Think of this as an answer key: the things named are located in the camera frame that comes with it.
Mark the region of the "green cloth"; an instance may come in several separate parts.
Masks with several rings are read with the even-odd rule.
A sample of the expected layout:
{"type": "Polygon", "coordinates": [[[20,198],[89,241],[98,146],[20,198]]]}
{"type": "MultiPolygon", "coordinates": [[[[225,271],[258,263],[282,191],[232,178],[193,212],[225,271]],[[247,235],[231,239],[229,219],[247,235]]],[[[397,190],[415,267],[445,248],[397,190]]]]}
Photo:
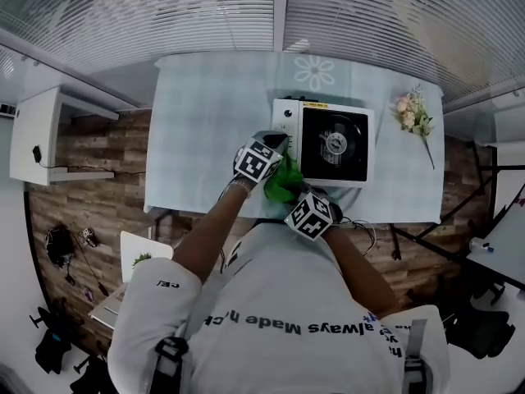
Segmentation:
{"type": "Polygon", "coordinates": [[[287,153],[267,179],[263,189],[268,201],[276,204],[294,204],[298,201],[304,182],[298,163],[287,153]]]}

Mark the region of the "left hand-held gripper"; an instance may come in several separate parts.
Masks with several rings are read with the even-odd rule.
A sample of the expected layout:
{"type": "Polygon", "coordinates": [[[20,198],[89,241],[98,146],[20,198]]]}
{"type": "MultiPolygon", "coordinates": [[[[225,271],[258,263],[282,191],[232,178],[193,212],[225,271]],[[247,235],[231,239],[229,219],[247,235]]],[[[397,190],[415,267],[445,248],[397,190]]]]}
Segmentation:
{"type": "Polygon", "coordinates": [[[279,131],[259,131],[237,155],[234,172],[255,183],[270,177],[289,147],[290,137],[279,131]]]}

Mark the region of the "pink artificial flower bouquet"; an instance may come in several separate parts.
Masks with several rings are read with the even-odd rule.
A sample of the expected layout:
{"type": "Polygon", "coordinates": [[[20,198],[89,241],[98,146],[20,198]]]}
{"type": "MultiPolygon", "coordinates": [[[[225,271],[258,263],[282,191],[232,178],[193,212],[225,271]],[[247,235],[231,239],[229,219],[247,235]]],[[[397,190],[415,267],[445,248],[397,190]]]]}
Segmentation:
{"type": "Polygon", "coordinates": [[[428,114],[422,96],[422,85],[418,84],[408,93],[399,96],[395,102],[393,116],[399,123],[402,131],[418,136],[427,151],[432,169],[436,166],[428,145],[428,138],[434,128],[433,118],[428,114]]]}

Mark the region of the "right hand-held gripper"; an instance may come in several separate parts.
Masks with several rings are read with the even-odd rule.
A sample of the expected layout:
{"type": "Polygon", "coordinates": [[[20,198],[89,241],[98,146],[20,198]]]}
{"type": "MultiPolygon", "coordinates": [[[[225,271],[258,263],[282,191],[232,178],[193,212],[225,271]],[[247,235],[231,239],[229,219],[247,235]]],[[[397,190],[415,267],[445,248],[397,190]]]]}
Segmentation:
{"type": "Polygon", "coordinates": [[[309,241],[315,241],[332,225],[339,224],[343,213],[335,200],[324,189],[303,182],[297,204],[284,219],[294,232],[309,241]]]}

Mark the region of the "white portable gas stove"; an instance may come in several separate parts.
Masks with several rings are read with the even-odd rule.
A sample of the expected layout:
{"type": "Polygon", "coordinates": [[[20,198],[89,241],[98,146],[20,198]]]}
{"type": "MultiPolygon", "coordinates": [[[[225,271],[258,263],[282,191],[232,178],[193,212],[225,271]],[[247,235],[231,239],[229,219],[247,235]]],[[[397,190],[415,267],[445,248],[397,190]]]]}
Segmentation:
{"type": "Polygon", "coordinates": [[[374,111],[305,99],[273,100],[272,129],[289,136],[288,154],[312,186],[363,188],[375,163],[374,111]]]}

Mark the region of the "black tripod stand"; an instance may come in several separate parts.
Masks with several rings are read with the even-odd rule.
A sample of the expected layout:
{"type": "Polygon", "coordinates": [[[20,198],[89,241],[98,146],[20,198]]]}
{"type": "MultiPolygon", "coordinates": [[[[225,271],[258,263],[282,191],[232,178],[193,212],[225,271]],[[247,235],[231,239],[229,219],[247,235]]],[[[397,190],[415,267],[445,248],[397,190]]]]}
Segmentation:
{"type": "Polygon", "coordinates": [[[468,253],[470,249],[465,245],[463,248],[459,249],[457,252],[449,252],[437,245],[432,244],[429,241],[425,240],[425,237],[435,231],[438,227],[442,226],[445,222],[451,219],[456,213],[461,209],[466,207],[471,201],[476,199],[476,197],[481,197],[486,194],[485,187],[491,185],[490,192],[490,202],[489,202],[489,213],[488,219],[485,223],[483,231],[493,231],[495,230],[496,225],[503,219],[506,209],[502,209],[495,218],[493,218],[493,213],[495,212],[495,197],[497,190],[497,177],[500,172],[507,171],[520,171],[525,172],[525,164],[523,165],[499,165],[497,161],[497,147],[494,145],[488,145],[487,148],[491,150],[491,164],[490,165],[481,165],[479,153],[477,151],[477,144],[471,140],[466,142],[466,147],[471,149],[474,156],[475,168],[477,171],[477,178],[479,180],[479,186],[462,202],[450,210],[447,214],[441,217],[440,223],[434,223],[430,225],[427,229],[421,231],[419,234],[412,235],[406,231],[401,230],[400,228],[390,224],[390,232],[395,243],[395,249],[393,251],[393,259],[400,259],[401,251],[399,248],[398,237],[402,236],[407,240],[412,241],[413,243],[420,245],[421,247],[432,251],[435,254],[440,255],[441,257],[455,262],[460,265],[465,265],[470,263],[472,267],[483,268],[483,272],[491,275],[491,279],[496,281],[502,281],[503,283],[511,284],[512,286],[517,287],[518,289],[525,291],[525,283],[519,282],[510,276],[497,272],[492,266],[482,265],[480,263],[473,262],[468,258],[468,253]]]}

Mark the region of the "person's left forearm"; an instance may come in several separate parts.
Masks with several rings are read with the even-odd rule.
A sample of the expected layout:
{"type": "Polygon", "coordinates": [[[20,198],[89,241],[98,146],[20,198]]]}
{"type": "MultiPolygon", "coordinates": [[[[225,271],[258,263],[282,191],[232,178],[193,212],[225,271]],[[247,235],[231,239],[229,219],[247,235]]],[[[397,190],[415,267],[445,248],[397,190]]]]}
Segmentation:
{"type": "Polygon", "coordinates": [[[239,211],[254,187],[247,178],[234,179],[212,209],[175,248],[172,259],[202,283],[211,274],[239,211]]]}

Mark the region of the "white side table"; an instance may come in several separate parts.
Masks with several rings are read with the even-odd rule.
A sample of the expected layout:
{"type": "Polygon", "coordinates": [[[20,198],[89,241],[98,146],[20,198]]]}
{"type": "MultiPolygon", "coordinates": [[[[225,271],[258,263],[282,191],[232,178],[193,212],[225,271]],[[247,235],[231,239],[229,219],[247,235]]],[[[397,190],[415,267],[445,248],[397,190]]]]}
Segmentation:
{"type": "Polygon", "coordinates": [[[41,186],[60,181],[112,179],[115,173],[89,167],[66,167],[55,163],[58,127],[63,107],[75,108],[116,121],[119,114],[97,104],[64,94],[59,86],[19,103],[13,122],[10,177],[41,186]],[[32,149],[40,147],[42,162],[34,161],[32,149]]]}

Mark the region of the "person's right forearm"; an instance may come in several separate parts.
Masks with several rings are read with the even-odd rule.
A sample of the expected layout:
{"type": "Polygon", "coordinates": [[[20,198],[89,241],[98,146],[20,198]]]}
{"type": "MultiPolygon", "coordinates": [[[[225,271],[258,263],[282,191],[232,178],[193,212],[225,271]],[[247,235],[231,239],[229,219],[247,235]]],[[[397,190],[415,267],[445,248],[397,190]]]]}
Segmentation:
{"type": "Polygon", "coordinates": [[[344,230],[332,227],[322,237],[335,256],[345,284],[356,302],[378,318],[401,310],[388,282],[358,251],[344,230]]]}

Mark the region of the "black bag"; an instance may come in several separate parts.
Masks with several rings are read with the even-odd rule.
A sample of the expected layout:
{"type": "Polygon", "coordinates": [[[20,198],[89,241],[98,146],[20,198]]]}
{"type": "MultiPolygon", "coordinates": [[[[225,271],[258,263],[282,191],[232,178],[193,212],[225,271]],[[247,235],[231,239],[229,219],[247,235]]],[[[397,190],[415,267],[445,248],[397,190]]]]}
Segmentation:
{"type": "Polygon", "coordinates": [[[45,245],[51,262],[59,268],[71,261],[74,246],[71,233],[64,225],[61,224],[48,230],[45,245]]]}

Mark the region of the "person's white printed t-shirt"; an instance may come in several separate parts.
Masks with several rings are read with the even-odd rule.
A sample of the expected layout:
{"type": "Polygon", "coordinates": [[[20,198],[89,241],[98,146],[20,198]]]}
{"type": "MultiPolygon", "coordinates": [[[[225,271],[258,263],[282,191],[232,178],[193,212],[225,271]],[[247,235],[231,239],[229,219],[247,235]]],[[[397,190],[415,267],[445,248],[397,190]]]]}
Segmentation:
{"type": "Polygon", "coordinates": [[[138,263],[108,353],[118,394],[147,394],[156,346],[195,318],[184,362],[193,394],[401,394],[411,324],[431,394],[448,394],[450,355],[436,307],[378,318],[344,283],[322,241],[264,223],[240,242],[225,284],[206,291],[170,259],[138,263]]]}

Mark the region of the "table with light blue tablecloth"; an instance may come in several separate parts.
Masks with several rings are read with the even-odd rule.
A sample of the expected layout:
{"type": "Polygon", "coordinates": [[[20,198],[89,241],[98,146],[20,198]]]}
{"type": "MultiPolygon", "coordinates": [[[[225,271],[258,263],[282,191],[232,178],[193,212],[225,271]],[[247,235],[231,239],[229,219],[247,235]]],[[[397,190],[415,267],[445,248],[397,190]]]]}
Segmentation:
{"type": "Polygon", "coordinates": [[[438,222],[444,186],[439,86],[395,71],[293,53],[220,52],[163,57],[149,127],[145,208],[205,213],[233,175],[237,150],[270,128],[272,103],[292,96],[375,114],[371,184],[331,188],[346,217],[370,223],[438,222]],[[402,131],[395,102],[416,85],[434,126],[428,145],[402,131]]]}

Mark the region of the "white chair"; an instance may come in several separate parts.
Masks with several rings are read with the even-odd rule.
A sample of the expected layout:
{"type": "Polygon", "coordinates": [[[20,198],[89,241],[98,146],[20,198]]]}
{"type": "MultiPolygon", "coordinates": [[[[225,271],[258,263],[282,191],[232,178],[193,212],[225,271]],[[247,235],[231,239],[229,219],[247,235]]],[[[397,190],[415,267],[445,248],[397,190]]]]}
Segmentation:
{"type": "Polygon", "coordinates": [[[136,234],[122,231],[120,237],[121,246],[121,280],[122,284],[108,297],[101,301],[89,313],[89,317],[103,326],[113,330],[121,307],[128,283],[135,270],[136,261],[140,258],[168,258],[173,254],[170,245],[156,241],[152,238],[153,230],[136,234]]]}

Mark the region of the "white desk with black frame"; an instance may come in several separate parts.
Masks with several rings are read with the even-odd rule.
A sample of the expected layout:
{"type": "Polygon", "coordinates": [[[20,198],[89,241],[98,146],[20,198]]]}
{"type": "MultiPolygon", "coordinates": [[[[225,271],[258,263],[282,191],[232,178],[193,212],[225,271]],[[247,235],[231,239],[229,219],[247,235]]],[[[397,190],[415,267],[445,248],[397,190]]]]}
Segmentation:
{"type": "MultiPolygon", "coordinates": [[[[525,141],[493,145],[497,147],[499,165],[525,164],[525,141]]],[[[495,206],[500,211],[505,208],[506,213],[495,230],[481,237],[491,244],[494,252],[476,250],[470,252],[468,258],[525,283],[525,172],[498,174],[495,206]]]]}

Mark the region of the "clear bottle with blue cap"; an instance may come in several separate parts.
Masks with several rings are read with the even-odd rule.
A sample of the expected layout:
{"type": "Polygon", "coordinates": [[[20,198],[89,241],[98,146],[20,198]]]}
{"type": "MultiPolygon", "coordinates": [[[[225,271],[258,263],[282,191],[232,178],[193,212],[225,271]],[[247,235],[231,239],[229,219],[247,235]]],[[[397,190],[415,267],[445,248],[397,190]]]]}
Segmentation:
{"type": "Polygon", "coordinates": [[[489,242],[486,242],[482,238],[478,238],[478,237],[473,237],[469,241],[468,247],[471,253],[476,250],[483,250],[489,254],[492,254],[494,252],[494,248],[491,247],[491,244],[489,242]]]}

